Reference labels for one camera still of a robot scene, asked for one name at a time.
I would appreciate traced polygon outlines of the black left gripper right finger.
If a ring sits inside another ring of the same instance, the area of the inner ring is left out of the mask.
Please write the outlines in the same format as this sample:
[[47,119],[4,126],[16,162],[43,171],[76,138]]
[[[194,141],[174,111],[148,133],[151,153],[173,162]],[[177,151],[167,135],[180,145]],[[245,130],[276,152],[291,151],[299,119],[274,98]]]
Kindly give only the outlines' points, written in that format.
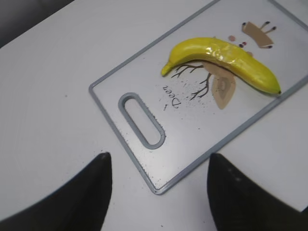
[[211,214],[219,231],[306,231],[299,212],[274,197],[221,154],[211,154],[207,174]]

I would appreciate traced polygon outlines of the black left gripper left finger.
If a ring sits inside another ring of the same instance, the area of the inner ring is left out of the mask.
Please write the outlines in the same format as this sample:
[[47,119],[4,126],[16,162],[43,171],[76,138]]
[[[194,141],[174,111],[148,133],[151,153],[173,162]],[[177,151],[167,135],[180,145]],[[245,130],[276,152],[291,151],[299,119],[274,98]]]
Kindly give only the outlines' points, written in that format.
[[55,192],[0,222],[2,231],[100,231],[112,194],[110,153],[98,154]]

